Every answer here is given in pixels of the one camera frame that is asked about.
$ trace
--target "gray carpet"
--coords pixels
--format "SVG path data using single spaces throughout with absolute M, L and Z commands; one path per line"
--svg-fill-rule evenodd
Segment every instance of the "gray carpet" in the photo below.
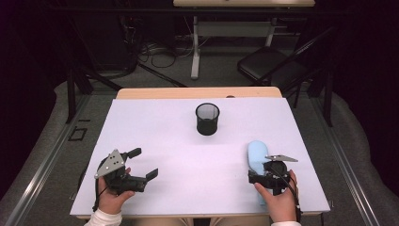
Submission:
M 292 45 L 286 45 L 285 39 L 275 39 L 274 44 L 289 51 Z M 155 68 L 188 87 L 235 87 L 247 86 L 249 82 L 236 70 L 236 61 L 245 54 L 255 50 L 262 40 L 246 43 L 246 40 L 213 40 L 201 48 L 199 80 L 191 80 L 191 60 L 178 57 L 168 68 Z M 153 63 L 162 66 L 171 62 L 165 55 L 153 56 Z M 153 67 L 150 61 L 146 65 Z M 114 80 L 124 87 L 172 87 L 152 74 L 137 68 L 129 76 Z M 101 132 L 107 111 L 116 93 L 103 84 L 92 81 L 95 92 L 89 97 L 87 105 L 78 117 L 75 133 L 69 133 L 69 141 L 61 147 L 61 153 L 48 176 L 39 196 L 27 212 L 23 225 L 83 225 L 84 221 L 69 215 L 72 201 L 70 196 L 76 191 L 80 173 L 89 161 L 98 135 Z M 57 104 L 51 119 L 38 140 L 35 149 L 29 156 L 20 175 L 14 181 L 8 194 L 0 202 L 0 224 L 5 225 L 25 189 L 40 167 L 45 156 L 52 151 L 67 119 L 66 86 L 56 89 Z M 293 109 L 295 119 L 309 151 L 327 199 L 333 201 L 334 207 L 324 214 L 324 225 L 365 225 L 362 215 L 345 181 L 342 171 L 334 156 L 333 147 L 317 117 L 319 110 L 315 101 L 301 94 L 298 108 Z M 399 199 L 381 184 L 379 177 L 370 163 L 367 138 L 361 126 L 347 107 L 344 100 L 334 95 L 332 107 L 333 131 L 338 137 L 345 154 L 350 161 L 364 194 L 370 201 L 380 225 L 394 225 L 399 222 Z M 86 131 L 84 138 L 79 138 Z M 124 220 L 123 225 L 130 225 Z M 304 217 L 303 225 L 322 225 L 319 216 Z

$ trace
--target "white paper sheet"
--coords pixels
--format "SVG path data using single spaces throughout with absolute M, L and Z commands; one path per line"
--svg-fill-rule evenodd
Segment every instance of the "white paper sheet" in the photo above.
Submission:
M 195 109 L 210 102 L 220 109 L 217 132 L 196 130 Z M 88 216 L 95 200 L 94 174 L 114 149 L 141 148 L 128 159 L 131 174 L 159 175 L 122 208 L 129 217 L 230 216 L 264 214 L 257 191 L 247 180 L 247 145 L 267 145 L 270 155 L 298 160 L 286 163 L 295 171 L 304 212 L 329 211 L 287 101 L 283 98 L 114 100 L 88 166 L 71 215 Z

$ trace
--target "blue sponge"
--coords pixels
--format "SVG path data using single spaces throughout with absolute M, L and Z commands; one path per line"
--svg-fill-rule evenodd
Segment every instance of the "blue sponge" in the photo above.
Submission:
M 256 171 L 259 175 L 264 174 L 263 163 L 270 161 L 265 158 L 268 155 L 266 145 L 259 141 L 254 140 L 248 144 L 248 163 L 249 167 Z M 258 194 L 259 204 L 265 205 L 265 202 L 260 194 Z

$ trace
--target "hand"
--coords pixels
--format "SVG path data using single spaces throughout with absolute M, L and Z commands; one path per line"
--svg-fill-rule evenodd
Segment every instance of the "hand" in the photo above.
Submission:
M 290 176 L 290 186 L 296 191 L 297 196 L 298 190 L 296 187 L 296 176 L 292 170 L 290 170 Z M 270 217 L 274 222 L 296 221 L 295 200 L 291 190 L 288 187 L 282 194 L 277 196 L 273 196 L 273 194 L 271 194 L 259 183 L 255 183 L 255 188 L 267 203 Z
M 106 188 L 106 182 L 103 177 L 99 178 L 98 189 L 99 193 L 103 191 L 100 195 L 99 209 L 109 215 L 118 214 L 125 201 L 135 195 L 134 191 L 124 191 L 120 195 L 117 195 L 116 192 Z

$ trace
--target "white sleeve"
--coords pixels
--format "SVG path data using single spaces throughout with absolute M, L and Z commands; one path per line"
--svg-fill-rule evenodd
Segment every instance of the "white sleeve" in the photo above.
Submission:
M 122 214 L 109 215 L 97 209 L 91 215 L 90 221 L 85 226 L 119 226 L 122 223 Z
M 301 226 L 301 225 L 296 221 L 284 221 L 284 222 L 272 223 L 272 226 Z

